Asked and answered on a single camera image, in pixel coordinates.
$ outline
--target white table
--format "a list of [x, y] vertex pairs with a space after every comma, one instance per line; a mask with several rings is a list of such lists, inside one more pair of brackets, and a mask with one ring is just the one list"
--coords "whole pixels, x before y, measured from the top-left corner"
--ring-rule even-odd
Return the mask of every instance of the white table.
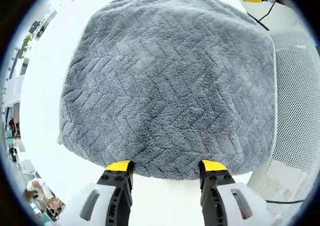
[[[111, 0], [76, 0], [58, 11], [36, 46], [24, 76], [20, 103], [22, 142], [37, 172], [68, 206], [104, 169], [63, 145], [59, 134], [59, 103], [69, 62], [90, 16]], [[241, 11], [238, 0], [220, 0]], [[240, 180], [247, 182], [248, 175]], [[134, 176], [130, 225], [202, 225], [198, 180], [173, 181]]]

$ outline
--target chevron pattern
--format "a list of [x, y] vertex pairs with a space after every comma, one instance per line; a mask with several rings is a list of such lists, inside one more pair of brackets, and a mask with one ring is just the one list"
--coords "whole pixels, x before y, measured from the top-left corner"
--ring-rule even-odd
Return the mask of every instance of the chevron pattern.
[[196, 179], [198, 162], [257, 169], [275, 130], [274, 47], [217, 0], [116, 0], [96, 12], [70, 64], [64, 145], [106, 166]]

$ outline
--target chair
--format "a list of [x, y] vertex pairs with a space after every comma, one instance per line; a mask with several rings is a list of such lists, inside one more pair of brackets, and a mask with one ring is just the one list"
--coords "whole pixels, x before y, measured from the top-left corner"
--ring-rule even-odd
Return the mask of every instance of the chair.
[[[266, 200], [303, 200], [320, 169], [320, 58], [302, 32], [271, 33], [276, 52], [277, 135], [271, 158], [248, 186]], [[268, 203], [279, 220], [301, 203]]]

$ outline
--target black wire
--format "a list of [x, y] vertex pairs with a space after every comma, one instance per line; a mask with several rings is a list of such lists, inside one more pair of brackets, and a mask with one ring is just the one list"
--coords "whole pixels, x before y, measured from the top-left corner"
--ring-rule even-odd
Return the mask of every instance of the black wire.
[[277, 203], [277, 204], [295, 204], [295, 203], [301, 203], [304, 200], [297, 200], [297, 201], [289, 201], [289, 202], [282, 202], [282, 201], [272, 201], [272, 200], [266, 200], [267, 203]]
[[247, 13], [250, 17], [252, 17], [257, 23], [259, 23], [263, 28], [265, 28], [267, 31], [270, 31], [268, 27], [266, 27], [264, 24], [262, 24], [257, 18]]
[[268, 11], [268, 13], [267, 14], [265, 14], [259, 21], [257, 21], [258, 23], [260, 23], [260, 21], [262, 20], [262, 19], [264, 19], [267, 15], [269, 15], [270, 14], [270, 12], [271, 12], [271, 10], [272, 10], [272, 8], [275, 6], [275, 3], [273, 3], [272, 4], [272, 6], [270, 7], [270, 10]]

